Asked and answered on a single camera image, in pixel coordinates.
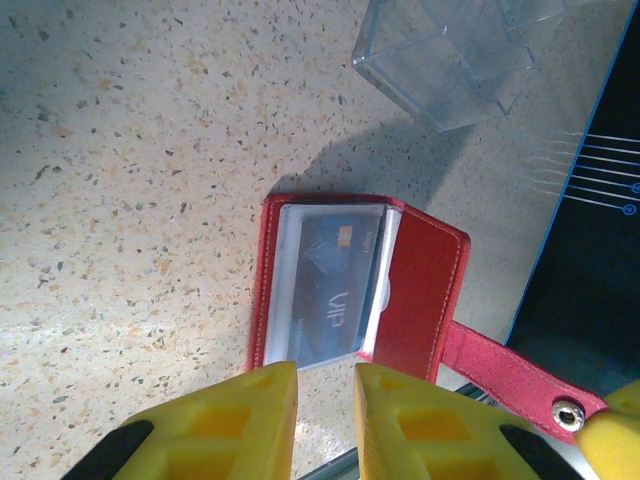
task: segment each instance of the card holder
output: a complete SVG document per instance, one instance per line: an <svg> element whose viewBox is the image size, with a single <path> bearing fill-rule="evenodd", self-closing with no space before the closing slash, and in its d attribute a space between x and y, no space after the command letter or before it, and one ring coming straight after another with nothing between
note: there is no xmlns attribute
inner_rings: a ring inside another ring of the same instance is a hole
<svg viewBox="0 0 640 480"><path fill-rule="evenodd" d="M311 367L351 354L434 383L439 364L443 362L504 407L567 443L573 442L572 431L560 425L553 414L559 401L573 402L582 409L585 419L606 407L596 395L561 381L503 345L456 323L453 320L454 310L470 254L468 235L398 199L379 195L282 194L265 200L249 341L249 369L292 359L287 356L291 349L274 347L274 339L286 341L291 337L292 309L287 306L278 313L274 301L279 301L278 296L283 289L278 280L278 272L283 265L281 258L291 270L291 262L294 261L298 262L298 268L301 255L300 252L289 252L289 247L283 250L282 239L285 236L281 220L294 208L304 207L311 211L318 206L331 206L334 213L346 209L344 212L350 213L343 218L349 220L352 218L349 215L362 215L367 206L374 206L374 209L379 206L384 213L381 214L376 243L378 253L371 267L367 296L365 300L360 299L365 313L358 316L359 310L353 310L356 314L352 316L360 323L359 336L353 337L354 347L335 350L335 355L329 352L326 357L313 357L308 364L304 360L302 366ZM329 225L337 228L331 238L334 243L339 243L342 223L338 227ZM304 235L301 232L299 238L294 237L301 242ZM339 260L333 258L331 264L339 264ZM338 285L344 281L344 278L332 280ZM324 290L318 294L318 298L325 301L334 296L335 292L326 293ZM338 307L343 308L342 303L334 301L327 310L327 318L331 318Z"/></svg>

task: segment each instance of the red leather strap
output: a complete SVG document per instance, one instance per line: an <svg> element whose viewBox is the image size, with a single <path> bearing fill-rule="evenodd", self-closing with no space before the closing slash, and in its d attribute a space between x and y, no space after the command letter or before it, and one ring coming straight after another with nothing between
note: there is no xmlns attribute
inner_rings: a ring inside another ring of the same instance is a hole
<svg viewBox="0 0 640 480"><path fill-rule="evenodd" d="M582 407L585 418L607 407L604 400L536 367L513 350L452 322L442 362L467 377L502 406L565 443L573 434L553 419L551 408L562 399Z"/></svg>

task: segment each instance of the metal snap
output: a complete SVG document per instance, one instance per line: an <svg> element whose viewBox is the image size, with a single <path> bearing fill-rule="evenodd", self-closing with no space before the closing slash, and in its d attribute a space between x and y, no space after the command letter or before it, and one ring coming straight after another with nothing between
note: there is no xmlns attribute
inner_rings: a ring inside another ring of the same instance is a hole
<svg viewBox="0 0 640 480"><path fill-rule="evenodd" d="M569 400L560 400L551 407L553 419L568 432L577 432L584 426L584 411Z"/></svg>

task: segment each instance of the terrazzo surface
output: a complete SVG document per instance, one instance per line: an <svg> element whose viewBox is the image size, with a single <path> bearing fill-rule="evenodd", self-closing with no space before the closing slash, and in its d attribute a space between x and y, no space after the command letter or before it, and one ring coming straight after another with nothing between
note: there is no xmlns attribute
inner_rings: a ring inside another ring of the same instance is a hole
<svg viewBox="0 0 640 480"><path fill-rule="evenodd" d="M0 5L0 476L40 479L243 371L274 188L469 232L456 318L503 340L631 8L573 5L510 116L436 134L351 68L364 1ZM300 374L294 476L355 445L353 363Z"/></svg>

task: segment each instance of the card chip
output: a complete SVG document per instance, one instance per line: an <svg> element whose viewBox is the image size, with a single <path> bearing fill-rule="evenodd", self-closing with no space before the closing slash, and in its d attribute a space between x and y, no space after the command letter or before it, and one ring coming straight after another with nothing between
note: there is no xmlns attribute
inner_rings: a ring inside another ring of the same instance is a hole
<svg viewBox="0 0 640 480"><path fill-rule="evenodd" d="M342 226L338 230L338 247L348 247L351 245L351 236L353 235L352 226Z"/></svg>

